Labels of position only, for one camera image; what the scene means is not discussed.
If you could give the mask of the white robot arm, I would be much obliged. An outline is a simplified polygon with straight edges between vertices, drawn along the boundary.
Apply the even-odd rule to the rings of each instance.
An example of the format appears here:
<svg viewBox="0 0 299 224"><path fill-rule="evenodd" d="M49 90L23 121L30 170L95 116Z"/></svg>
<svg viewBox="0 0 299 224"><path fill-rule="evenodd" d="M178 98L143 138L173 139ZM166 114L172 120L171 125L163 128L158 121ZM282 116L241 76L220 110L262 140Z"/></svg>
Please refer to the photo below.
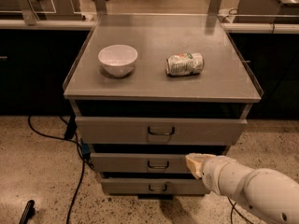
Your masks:
<svg viewBox="0 0 299 224"><path fill-rule="evenodd" d="M188 154L186 164L209 191L232 199L267 224L299 224L299 183L287 175L212 154Z"/></svg>

